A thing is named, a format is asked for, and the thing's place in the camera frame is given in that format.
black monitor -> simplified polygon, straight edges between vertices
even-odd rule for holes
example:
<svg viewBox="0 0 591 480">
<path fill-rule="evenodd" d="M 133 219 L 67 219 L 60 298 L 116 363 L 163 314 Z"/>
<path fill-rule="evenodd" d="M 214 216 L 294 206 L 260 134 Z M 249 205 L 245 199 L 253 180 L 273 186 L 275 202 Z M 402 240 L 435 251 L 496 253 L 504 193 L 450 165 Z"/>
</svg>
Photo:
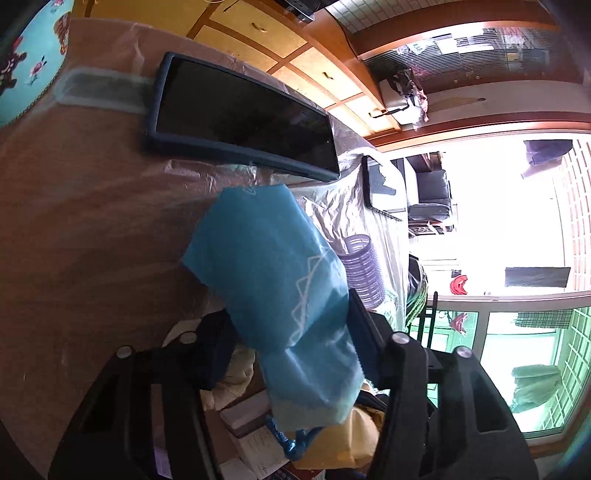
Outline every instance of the black monitor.
<svg viewBox="0 0 591 480">
<path fill-rule="evenodd" d="M 330 118 L 320 108 L 203 60 L 168 52 L 148 138 L 158 151 L 339 178 Z"/>
</svg>

red object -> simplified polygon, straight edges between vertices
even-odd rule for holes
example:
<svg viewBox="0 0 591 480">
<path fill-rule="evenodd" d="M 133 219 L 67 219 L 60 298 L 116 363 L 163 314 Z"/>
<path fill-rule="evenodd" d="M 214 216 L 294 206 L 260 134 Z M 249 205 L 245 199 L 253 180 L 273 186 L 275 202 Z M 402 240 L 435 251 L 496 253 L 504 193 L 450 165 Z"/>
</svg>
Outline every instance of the red object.
<svg viewBox="0 0 591 480">
<path fill-rule="evenodd" d="M 16 39 L 16 41 L 14 42 L 14 44 L 12 45 L 12 50 L 16 51 L 16 49 L 18 48 L 18 46 L 21 44 L 22 42 L 22 35 L 20 37 L 18 37 Z"/>
<path fill-rule="evenodd" d="M 464 284 L 468 281 L 468 277 L 465 275 L 458 275 L 456 278 L 452 280 L 449 284 L 449 289 L 452 291 L 454 295 L 468 295 L 466 290 L 464 290 Z"/>
<path fill-rule="evenodd" d="M 461 313 L 456 318 L 454 318 L 451 322 L 449 322 L 449 326 L 454 329 L 455 331 L 461 333 L 462 335 L 466 334 L 466 329 L 464 328 L 464 320 L 468 318 L 467 313 Z"/>
</svg>

white wall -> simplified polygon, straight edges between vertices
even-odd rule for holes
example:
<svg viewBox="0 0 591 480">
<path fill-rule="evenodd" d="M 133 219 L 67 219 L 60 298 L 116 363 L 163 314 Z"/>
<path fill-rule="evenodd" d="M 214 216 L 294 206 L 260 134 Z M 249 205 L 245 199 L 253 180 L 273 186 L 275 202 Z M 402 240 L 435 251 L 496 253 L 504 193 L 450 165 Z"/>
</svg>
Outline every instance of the white wall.
<svg viewBox="0 0 591 480">
<path fill-rule="evenodd" d="M 577 83 L 548 80 L 516 80 L 461 87 L 430 93 L 428 102 L 429 105 L 437 108 L 437 104 L 443 100 L 454 99 L 461 103 L 466 99 L 474 101 L 478 98 L 486 98 L 486 100 L 439 111 L 428 111 L 428 125 L 499 113 L 591 113 L 591 89 L 589 87 Z"/>
</svg>

cardboard box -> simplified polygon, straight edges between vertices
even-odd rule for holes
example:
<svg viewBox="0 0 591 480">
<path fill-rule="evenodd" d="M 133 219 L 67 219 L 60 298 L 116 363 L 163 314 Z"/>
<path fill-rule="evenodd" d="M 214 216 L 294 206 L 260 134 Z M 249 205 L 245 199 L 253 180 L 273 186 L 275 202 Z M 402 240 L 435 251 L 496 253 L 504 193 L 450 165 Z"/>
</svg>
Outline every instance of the cardboard box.
<svg viewBox="0 0 591 480">
<path fill-rule="evenodd" d="M 265 415 L 271 411 L 267 391 L 263 390 L 233 407 L 220 412 L 220 418 L 235 437 L 242 437 L 265 424 Z"/>
<path fill-rule="evenodd" d="M 241 438 L 230 432 L 228 435 L 238 455 L 258 480 L 263 480 L 288 462 L 283 448 L 267 427 L 261 427 Z"/>
</svg>

black leather armchair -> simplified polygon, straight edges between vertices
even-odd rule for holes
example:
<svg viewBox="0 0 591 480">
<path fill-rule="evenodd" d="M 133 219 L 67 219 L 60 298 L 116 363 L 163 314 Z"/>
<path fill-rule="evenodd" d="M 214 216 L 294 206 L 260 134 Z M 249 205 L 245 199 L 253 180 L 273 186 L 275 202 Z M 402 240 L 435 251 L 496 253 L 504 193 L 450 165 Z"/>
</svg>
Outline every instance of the black leather armchair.
<svg viewBox="0 0 591 480">
<path fill-rule="evenodd" d="M 417 173 L 403 158 L 393 160 L 404 178 L 408 222 L 442 222 L 452 215 L 452 191 L 445 170 Z"/>
</svg>

